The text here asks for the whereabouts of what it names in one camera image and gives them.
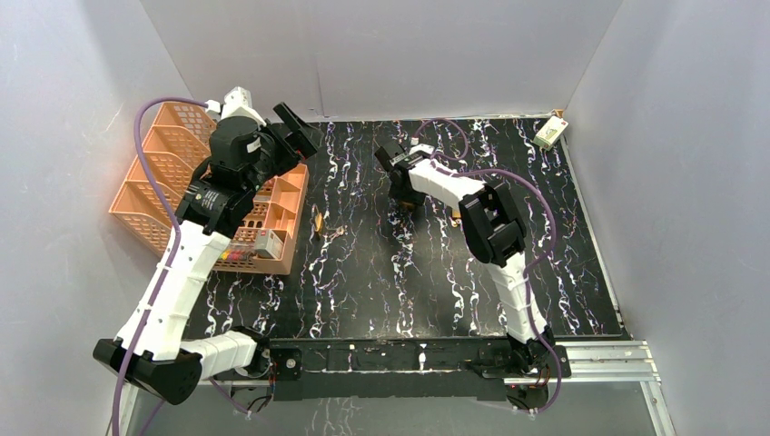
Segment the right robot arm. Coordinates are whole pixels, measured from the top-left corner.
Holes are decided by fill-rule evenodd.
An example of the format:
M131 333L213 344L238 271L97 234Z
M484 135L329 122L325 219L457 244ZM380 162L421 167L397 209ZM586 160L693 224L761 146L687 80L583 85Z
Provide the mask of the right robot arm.
M496 286L509 349L479 357L469 368L482 376L538 373L560 381L563 361L529 281L533 267L525 255L527 225L509 186L464 176L432 159L431 151L424 144L387 143L377 148L375 157L390 178L391 198L419 205L430 197L459 212L469 252Z

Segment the large brass padlock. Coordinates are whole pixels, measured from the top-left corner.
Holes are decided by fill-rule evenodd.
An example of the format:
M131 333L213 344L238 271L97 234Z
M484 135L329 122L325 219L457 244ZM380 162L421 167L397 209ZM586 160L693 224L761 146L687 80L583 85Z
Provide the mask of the large brass padlock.
M324 232L324 212L317 204L311 208L312 234L314 240L319 240Z

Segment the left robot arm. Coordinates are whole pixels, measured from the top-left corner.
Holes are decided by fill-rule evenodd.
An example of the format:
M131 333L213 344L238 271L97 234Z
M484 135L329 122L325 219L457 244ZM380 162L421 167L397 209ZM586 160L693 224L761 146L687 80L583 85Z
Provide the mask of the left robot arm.
M248 327L201 340L183 332L193 306L252 210L259 189L313 156L313 130L287 104L278 123L250 104L225 104L209 139L210 154L193 170L180 204L169 209L172 233L136 309L93 356L120 383L130 383L177 405L202 380L232 370L260 378L271 367L268 340Z

